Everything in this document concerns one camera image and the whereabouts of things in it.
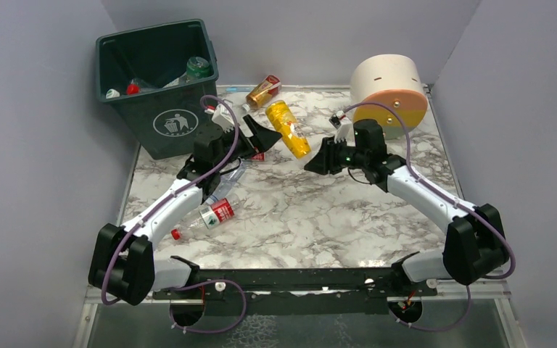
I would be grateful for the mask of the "clear bottle red cap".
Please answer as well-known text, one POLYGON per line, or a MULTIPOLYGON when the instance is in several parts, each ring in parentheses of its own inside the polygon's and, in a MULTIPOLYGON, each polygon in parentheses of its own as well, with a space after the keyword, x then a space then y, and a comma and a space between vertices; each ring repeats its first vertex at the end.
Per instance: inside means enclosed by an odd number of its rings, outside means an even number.
POLYGON ((258 153, 250 158, 251 161, 255 162, 264 162, 265 161, 265 153, 258 153))

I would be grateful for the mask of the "yellow plastic bottle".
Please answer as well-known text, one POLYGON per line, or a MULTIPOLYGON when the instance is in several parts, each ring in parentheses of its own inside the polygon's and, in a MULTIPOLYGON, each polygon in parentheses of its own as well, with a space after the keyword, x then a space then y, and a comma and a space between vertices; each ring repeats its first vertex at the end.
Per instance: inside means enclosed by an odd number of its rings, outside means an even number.
POLYGON ((302 159, 311 152, 308 140, 300 129, 300 124, 285 101, 278 100, 270 104, 266 107, 265 114, 275 131, 281 134, 287 149, 297 159, 302 159))

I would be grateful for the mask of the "green tinted plastic bottle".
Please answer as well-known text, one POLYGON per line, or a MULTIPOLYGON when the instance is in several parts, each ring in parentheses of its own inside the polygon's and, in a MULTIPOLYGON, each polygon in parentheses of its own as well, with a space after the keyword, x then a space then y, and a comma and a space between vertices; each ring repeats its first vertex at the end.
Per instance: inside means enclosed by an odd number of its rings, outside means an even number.
POLYGON ((185 77, 187 81, 199 80, 212 74, 210 62, 203 57, 190 57, 186 63, 185 77))

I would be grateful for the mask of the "clear bottle red white label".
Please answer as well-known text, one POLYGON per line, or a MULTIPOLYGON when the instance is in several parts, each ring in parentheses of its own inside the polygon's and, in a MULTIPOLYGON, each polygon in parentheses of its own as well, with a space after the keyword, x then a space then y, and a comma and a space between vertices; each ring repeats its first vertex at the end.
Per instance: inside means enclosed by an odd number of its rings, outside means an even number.
POLYGON ((134 95, 141 92, 141 87, 137 83, 129 83, 126 88, 127 95, 134 95))

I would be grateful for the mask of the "clear bottle light blue label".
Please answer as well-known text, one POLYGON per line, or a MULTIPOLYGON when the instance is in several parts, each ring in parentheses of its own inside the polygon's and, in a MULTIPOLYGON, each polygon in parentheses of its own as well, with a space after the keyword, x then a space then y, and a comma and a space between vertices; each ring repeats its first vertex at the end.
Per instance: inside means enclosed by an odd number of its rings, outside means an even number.
POLYGON ((107 90, 105 94, 106 99, 114 99, 114 98, 118 98, 119 96, 120 96, 120 92, 113 88, 107 90))

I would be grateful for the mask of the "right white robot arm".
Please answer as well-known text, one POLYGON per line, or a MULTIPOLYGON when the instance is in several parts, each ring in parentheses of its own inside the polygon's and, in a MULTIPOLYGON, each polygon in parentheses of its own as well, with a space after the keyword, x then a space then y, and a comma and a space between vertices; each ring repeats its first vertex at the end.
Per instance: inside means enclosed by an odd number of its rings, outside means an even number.
POLYGON ((453 279, 468 286, 510 260, 496 208, 456 199, 426 181, 404 158, 387 151, 383 129, 376 121, 354 124, 352 146, 343 136, 348 128, 343 123, 335 136, 325 137, 304 169, 319 175, 362 170, 371 185, 406 201, 445 233, 443 248, 417 252, 392 264, 398 282, 453 279))

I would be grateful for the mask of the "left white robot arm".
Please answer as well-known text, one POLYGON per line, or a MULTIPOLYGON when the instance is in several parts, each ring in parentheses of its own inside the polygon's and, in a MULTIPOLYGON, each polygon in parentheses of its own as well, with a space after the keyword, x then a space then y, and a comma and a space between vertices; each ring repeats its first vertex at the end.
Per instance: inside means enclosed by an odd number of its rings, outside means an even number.
POLYGON ((224 130, 210 122, 198 128, 190 158, 171 187, 135 218, 116 226, 108 223, 98 232, 88 282, 130 305, 138 305, 151 291, 183 288, 195 265, 181 257, 156 260, 154 251, 162 239, 214 193, 220 172, 238 158, 249 159, 271 149, 281 134, 257 123, 251 116, 244 123, 252 135, 239 127, 224 130))

